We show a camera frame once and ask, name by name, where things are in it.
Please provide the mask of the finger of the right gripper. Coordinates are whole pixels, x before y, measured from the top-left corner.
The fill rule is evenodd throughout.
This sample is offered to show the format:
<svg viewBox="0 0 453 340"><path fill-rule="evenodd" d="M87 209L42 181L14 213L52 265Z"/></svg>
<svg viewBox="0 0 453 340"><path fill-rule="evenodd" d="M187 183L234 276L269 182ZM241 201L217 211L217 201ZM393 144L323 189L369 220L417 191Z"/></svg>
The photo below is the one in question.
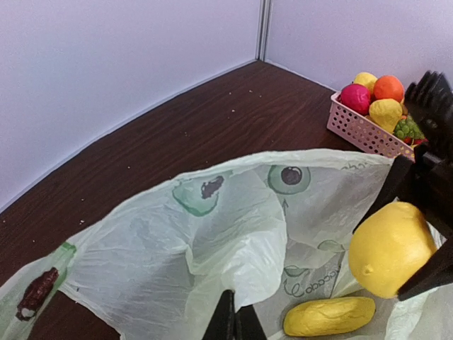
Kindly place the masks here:
<svg viewBox="0 0 453 340"><path fill-rule="evenodd" d="M400 301L452 283L452 234L435 246L430 233L405 233L395 251L395 291Z"/></svg>
<svg viewBox="0 0 453 340"><path fill-rule="evenodd" d="M414 180L415 163L405 156L397 156L375 201L358 222L352 233L371 215L399 198L403 202L416 203Z"/></svg>

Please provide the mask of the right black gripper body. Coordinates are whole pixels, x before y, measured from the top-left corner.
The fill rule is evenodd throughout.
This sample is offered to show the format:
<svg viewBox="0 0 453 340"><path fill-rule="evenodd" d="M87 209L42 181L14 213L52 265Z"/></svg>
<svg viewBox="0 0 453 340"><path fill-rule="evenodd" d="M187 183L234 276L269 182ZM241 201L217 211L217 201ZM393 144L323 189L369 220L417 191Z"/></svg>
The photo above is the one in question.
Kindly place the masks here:
<svg viewBox="0 0 453 340"><path fill-rule="evenodd" d="M426 141L414 148L410 179L398 195L416 206L447 241L452 239L452 87L427 71L406 90L404 103Z"/></svg>

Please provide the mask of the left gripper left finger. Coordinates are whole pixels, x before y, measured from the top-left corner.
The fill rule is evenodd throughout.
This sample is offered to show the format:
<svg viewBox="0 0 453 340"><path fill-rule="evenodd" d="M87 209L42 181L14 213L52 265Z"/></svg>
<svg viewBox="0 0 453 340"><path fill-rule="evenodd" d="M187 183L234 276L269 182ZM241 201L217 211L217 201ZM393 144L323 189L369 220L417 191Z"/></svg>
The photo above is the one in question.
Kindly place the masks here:
<svg viewBox="0 0 453 340"><path fill-rule="evenodd" d="M235 325L234 292L225 290L219 298L202 340L232 340Z"/></svg>

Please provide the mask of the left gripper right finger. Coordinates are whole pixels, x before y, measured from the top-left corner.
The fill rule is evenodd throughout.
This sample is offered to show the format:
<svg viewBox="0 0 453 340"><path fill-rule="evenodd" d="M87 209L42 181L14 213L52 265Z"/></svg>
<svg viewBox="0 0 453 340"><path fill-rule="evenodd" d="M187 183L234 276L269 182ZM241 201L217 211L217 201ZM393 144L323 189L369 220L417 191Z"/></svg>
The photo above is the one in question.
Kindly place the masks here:
<svg viewBox="0 0 453 340"><path fill-rule="evenodd" d="M266 340L267 337L252 305L242 307L235 316L236 340Z"/></svg>

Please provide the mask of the yellow lemon toy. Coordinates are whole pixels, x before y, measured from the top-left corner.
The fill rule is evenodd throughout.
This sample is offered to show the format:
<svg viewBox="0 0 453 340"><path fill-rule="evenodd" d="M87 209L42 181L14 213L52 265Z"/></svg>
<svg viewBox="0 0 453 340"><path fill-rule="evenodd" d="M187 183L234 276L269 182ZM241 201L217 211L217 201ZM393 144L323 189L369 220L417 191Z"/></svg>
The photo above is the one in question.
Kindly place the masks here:
<svg viewBox="0 0 453 340"><path fill-rule="evenodd" d="M379 298L399 288L437 251L422 212L396 201L368 217L352 236L348 263L358 283Z"/></svg>
<svg viewBox="0 0 453 340"><path fill-rule="evenodd" d="M403 115L402 105L392 99L379 99L369 107L369 116L383 130L393 133Z"/></svg>

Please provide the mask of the yellow mango toy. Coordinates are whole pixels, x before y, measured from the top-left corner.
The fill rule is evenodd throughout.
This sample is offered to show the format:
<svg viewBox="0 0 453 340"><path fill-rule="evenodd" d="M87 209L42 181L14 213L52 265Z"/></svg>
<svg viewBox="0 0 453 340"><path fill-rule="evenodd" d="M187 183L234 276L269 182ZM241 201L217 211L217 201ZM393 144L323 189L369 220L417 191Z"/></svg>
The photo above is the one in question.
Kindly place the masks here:
<svg viewBox="0 0 453 340"><path fill-rule="evenodd" d="M288 336L329 336L353 332L371 322L376 305L369 297L313 300L293 307L284 318Z"/></svg>

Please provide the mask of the light green plastic bag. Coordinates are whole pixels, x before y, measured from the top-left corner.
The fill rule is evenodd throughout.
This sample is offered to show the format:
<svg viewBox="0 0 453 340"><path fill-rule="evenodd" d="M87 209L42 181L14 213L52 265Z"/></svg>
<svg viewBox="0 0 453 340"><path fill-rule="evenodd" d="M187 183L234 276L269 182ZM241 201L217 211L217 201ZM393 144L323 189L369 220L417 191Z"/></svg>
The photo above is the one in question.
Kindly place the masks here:
<svg viewBox="0 0 453 340"><path fill-rule="evenodd" d="M252 305L267 339L451 339L452 287L400 302L363 290L352 231L391 160L314 149L264 152L182 174L121 203L1 287L1 338L27 339L58 291L121 339L202 339L220 295ZM288 336L285 315L313 300L372 298L367 325Z"/></svg>

